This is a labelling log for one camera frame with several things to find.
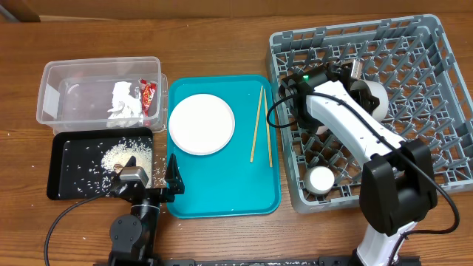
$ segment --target red snack wrapper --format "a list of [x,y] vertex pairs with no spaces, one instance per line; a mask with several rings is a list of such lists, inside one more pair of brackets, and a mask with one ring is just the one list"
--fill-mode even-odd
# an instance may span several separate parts
[[[156,83],[147,82],[146,80],[140,79],[140,88],[141,88],[141,104],[143,107],[143,114],[145,117],[148,117],[148,109],[151,106],[151,101],[153,100],[153,95],[156,92]],[[144,123],[144,126],[150,126],[150,122],[147,120]]]

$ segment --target metal grid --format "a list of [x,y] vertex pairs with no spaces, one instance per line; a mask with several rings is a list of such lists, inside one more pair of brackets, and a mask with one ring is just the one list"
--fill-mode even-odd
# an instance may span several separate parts
[[[472,100],[440,22],[416,16],[275,33],[269,58],[273,93],[278,97],[280,81],[288,75],[351,58],[363,63],[363,79],[381,82],[387,90],[389,111],[383,125],[429,145],[435,179],[446,190],[471,189]],[[285,106],[277,111],[280,123],[293,120]],[[318,136],[298,126],[283,131],[285,149],[290,148],[284,153],[287,179],[299,190],[298,195],[294,189],[291,193],[296,210],[333,209],[344,200],[350,202],[346,206],[356,205],[361,168],[343,144],[330,132]],[[336,174],[336,186],[323,197],[304,188],[304,173],[314,166],[328,166]],[[296,207],[294,201],[308,208]]]

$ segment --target teal placemat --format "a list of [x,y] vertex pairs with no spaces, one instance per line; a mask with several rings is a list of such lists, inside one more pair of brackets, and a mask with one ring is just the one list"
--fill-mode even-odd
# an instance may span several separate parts
[[263,85],[268,108],[273,99],[268,80],[261,75],[235,75],[183,78],[169,90],[169,113],[183,99],[200,93],[223,99],[235,116],[235,131],[230,142],[215,154],[187,154],[173,143],[168,133],[168,158],[176,154],[179,171],[186,186],[184,195],[168,204],[179,218],[202,218],[269,214],[281,202],[276,129],[270,128],[273,168],[269,166],[265,107],[262,100],[253,163],[251,146],[258,109],[259,90]]

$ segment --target wooden table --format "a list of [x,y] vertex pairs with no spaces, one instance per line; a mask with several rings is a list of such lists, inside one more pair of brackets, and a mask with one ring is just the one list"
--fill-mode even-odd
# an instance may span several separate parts
[[[157,56],[170,83],[205,75],[260,74],[271,33],[405,14],[290,18],[207,18],[0,25],[0,265],[42,265],[52,221],[74,201],[46,197],[52,130],[35,120],[38,87],[49,61]],[[473,89],[473,14],[439,15],[465,82]],[[165,134],[155,151],[164,154]],[[283,163],[282,202],[266,216],[179,220],[165,209],[155,243],[164,259],[282,259],[350,254],[367,222],[357,208],[298,214],[291,205]],[[448,236],[413,236],[401,254],[425,265],[473,264],[473,193],[456,194],[462,222]],[[123,200],[100,199],[66,215],[50,242],[52,265],[106,261],[109,227],[129,212]],[[443,199],[419,228],[446,228]]]

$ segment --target white plate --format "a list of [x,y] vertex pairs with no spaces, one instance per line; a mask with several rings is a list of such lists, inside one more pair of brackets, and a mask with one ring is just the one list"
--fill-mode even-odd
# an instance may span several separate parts
[[193,155],[213,154],[227,145],[235,130],[235,117],[217,96],[198,94],[174,107],[169,134],[179,149]]

